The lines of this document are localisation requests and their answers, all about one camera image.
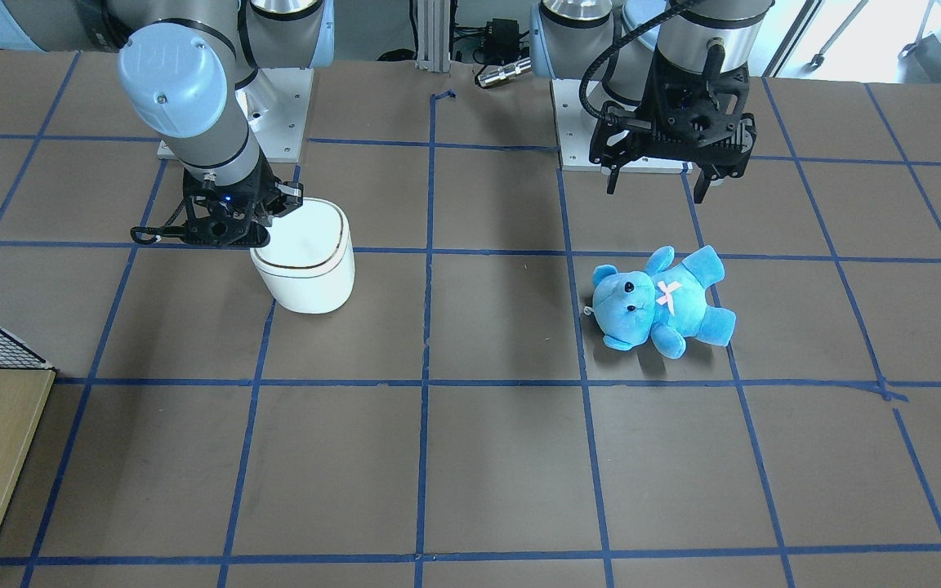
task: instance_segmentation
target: teddy bear ear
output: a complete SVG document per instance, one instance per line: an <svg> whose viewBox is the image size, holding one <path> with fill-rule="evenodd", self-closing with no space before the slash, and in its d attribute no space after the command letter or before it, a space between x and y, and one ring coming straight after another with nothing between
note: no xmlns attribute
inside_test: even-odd
<svg viewBox="0 0 941 588"><path fill-rule="evenodd" d="M618 273L619 270L616 269L616 265L598 265L598 267L594 268L594 287L597 287L602 279Z"/></svg>

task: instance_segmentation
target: teddy bear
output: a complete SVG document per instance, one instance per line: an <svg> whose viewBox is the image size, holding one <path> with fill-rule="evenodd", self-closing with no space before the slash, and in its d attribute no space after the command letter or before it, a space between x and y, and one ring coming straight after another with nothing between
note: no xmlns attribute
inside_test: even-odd
<svg viewBox="0 0 941 588"><path fill-rule="evenodd" d="M650 337L661 354L677 359L685 338L725 346L732 339L735 313L707 304L707 287L725 277L725 265L705 246L670 267L673 247L658 249L645 270L620 273L613 265L594 268L594 298L587 306L604 332L605 345L627 351Z"/></svg>

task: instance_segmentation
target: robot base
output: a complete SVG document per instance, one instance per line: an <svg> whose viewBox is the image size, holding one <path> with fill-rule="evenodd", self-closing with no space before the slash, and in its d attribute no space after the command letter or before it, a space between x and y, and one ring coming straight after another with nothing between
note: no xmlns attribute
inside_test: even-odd
<svg viewBox="0 0 941 588"><path fill-rule="evenodd" d="M591 82L590 93L595 93L598 82ZM552 79L551 98L554 101L554 120L557 139L561 145L561 168L571 172L597 172L599 165L591 163L591 135L595 119L579 105L578 79ZM641 158L624 165L623 174L680 174L685 164L672 159Z"/></svg>
<svg viewBox="0 0 941 588"><path fill-rule="evenodd" d="M310 107L312 69L262 69L249 86L238 90L249 127L272 163L298 163ZM159 159L176 159L159 142Z"/></svg>

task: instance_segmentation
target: small bin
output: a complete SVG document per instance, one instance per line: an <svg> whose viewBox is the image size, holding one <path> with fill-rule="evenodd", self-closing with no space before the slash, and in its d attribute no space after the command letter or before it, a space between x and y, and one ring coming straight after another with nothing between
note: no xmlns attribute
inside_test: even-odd
<svg viewBox="0 0 941 588"><path fill-rule="evenodd" d="M303 198L303 206L275 219L268 232L271 243L249 254L278 304L323 314L347 302L355 286L355 253L339 206Z"/></svg>

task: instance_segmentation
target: teddy bear leg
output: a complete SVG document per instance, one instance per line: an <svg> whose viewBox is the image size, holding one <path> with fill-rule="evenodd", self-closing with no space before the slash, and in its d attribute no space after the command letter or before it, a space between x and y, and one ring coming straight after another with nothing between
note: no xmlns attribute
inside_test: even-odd
<svg viewBox="0 0 941 588"><path fill-rule="evenodd" d="M653 327L651 337L656 343L656 349L670 359L677 359L685 353L685 339L673 327L657 324Z"/></svg>
<svg viewBox="0 0 941 588"><path fill-rule="evenodd" d="M728 309L717 309L707 306L702 313L702 324L696 339L711 345L725 346L732 340L732 331L735 330L735 313Z"/></svg>
<svg viewBox="0 0 941 588"><path fill-rule="evenodd" d="M684 265L703 287L713 286L725 278L725 264L721 263L717 252L709 245L685 257L680 264Z"/></svg>

